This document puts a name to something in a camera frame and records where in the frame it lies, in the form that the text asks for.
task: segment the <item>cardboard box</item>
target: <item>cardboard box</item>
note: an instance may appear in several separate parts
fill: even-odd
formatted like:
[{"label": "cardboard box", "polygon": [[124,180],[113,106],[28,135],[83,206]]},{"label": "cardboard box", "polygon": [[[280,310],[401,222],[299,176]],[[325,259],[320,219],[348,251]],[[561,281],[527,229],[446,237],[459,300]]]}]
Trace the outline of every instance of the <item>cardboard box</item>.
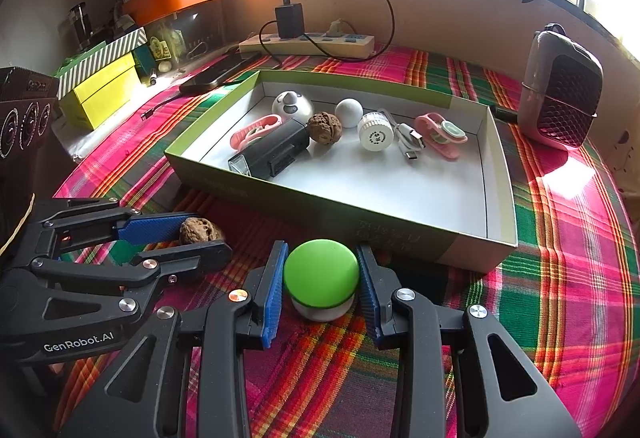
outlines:
[{"label": "cardboard box", "polygon": [[89,79],[102,68],[128,54],[135,47],[145,43],[145,29],[139,28],[125,34],[100,50],[92,52],[87,57],[85,55],[78,57],[66,70],[64,69],[65,72],[63,74],[57,76],[60,77],[58,100],[61,100],[72,89],[75,89],[80,83]]},{"label": "cardboard box", "polygon": [[[427,147],[407,161],[396,143],[364,150],[355,128],[308,150],[269,181],[232,173],[231,135],[271,113],[274,97],[302,93],[316,111],[352,97],[412,124],[437,111],[464,129],[457,161]],[[345,243],[368,241],[424,261],[489,272],[518,245],[511,180],[488,107],[421,88],[324,73],[261,71],[209,108],[167,149],[186,183],[315,228]]]},{"label": "cardboard box", "polygon": [[140,85],[131,53],[80,83],[60,100],[70,124],[95,129],[127,102]]}]

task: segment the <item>black cable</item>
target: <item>black cable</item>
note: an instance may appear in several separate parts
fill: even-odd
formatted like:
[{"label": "black cable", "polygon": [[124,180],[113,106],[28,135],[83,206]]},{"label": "black cable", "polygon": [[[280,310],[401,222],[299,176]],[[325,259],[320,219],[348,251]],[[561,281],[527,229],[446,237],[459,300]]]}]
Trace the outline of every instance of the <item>black cable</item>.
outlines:
[{"label": "black cable", "polygon": [[353,25],[351,25],[347,20],[340,19],[340,20],[338,20],[338,21],[343,22],[344,24],[347,24],[347,25],[349,26],[349,28],[351,28],[351,30],[353,30],[353,33],[354,33],[354,34],[357,34],[357,33],[358,33],[358,31],[353,27]]},{"label": "black cable", "polygon": [[270,22],[266,22],[264,25],[262,25],[262,27],[260,28],[260,32],[258,32],[258,41],[260,41],[260,46],[262,47],[262,49],[268,54],[269,57],[271,57],[271,59],[274,59],[278,65],[276,66],[276,68],[273,68],[273,70],[277,70],[278,68],[282,68],[282,60],[279,57],[275,57],[272,53],[271,50],[269,50],[264,43],[262,42],[262,33],[264,32],[265,27],[267,27],[268,25],[271,24],[276,24],[278,21],[277,20],[271,20]]},{"label": "black cable", "polygon": [[176,92],[175,94],[171,95],[169,98],[165,99],[164,101],[162,101],[160,104],[157,104],[153,108],[149,108],[148,110],[144,111],[143,113],[140,113],[140,118],[142,118],[143,121],[146,121],[149,117],[151,117],[154,113],[156,113],[156,110],[158,110],[158,108],[161,108],[165,104],[169,104],[171,101],[175,101],[178,98],[180,98],[180,92],[179,91]]},{"label": "black cable", "polygon": [[[391,45],[391,42],[394,39],[394,36],[396,34],[396,15],[394,14],[394,8],[391,5],[391,1],[389,0],[385,0],[387,6],[389,7],[389,13],[391,14],[391,35],[389,36],[389,40],[386,42],[385,46],[382,47],[382,49],[373,54],[372,56],[366,57],[365,59],[358,59],[357,57],[339,57],[339,56],[333,56],[332,54],[329,54],[329,52],[325,51],[324,48],[322,48],[321,46],[319,46],[318,43],[316,43],[314,40],[312,40],[308,35],[303,34],[303,36],[305,36],[305,38],[307,38],[311,44],[313,44],[320,52],[322,52],[325,56],[328,57],[333,57],[334,59],[337,59],[338,61],[341,62],[346,62],[346,63],[352,63],[352,62],[364,62],[364,61],[370,61],[371,59],[374,59],[378,56],[381,56],[387,48],[389,48],[389,46]],[[289,5],[291,3],[291,0],[282,0],[282,2],[285,5]]]}]

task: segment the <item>sunlight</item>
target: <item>sunlight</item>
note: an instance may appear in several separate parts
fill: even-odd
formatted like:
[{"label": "sunlight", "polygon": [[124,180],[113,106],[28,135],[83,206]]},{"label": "sunlight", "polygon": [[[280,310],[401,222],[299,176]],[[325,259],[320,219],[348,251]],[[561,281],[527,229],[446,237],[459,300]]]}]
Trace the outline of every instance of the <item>sunlight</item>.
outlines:
[{"label": "sunlight", "polygon": [[595,170],[569,157],[564,166],[542,177],[542,182],[554,193],[567,200],[579,195],[591,178]]}]

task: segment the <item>white ball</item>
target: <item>white ball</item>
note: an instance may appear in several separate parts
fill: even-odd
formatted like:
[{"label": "white ball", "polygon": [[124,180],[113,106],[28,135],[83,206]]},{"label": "white ball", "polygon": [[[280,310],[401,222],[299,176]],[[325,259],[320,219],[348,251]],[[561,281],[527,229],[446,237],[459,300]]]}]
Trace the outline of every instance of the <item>white ball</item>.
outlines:
[{"label": "white ball", "polygon": [[158,72],[167,73],[171,70],[171,61],[161,61],[158,63]]},{"label": "white ball", "polygon": [[342,128],[355,128],[362,119],[362,105],[356,99],[344,99],[335,107]]}]

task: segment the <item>yellow box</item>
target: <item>yellow box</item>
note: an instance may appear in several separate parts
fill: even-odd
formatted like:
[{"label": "yellow box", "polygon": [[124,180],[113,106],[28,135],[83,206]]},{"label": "yellow box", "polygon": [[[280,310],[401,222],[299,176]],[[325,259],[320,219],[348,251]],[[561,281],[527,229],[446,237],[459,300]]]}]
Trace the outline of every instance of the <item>yellow box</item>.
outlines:
[{"label": "yellow box", "polygon": [[127,102],[140,84],[131,53],[82,81],[60,100],[70,124],[95,129]]}]

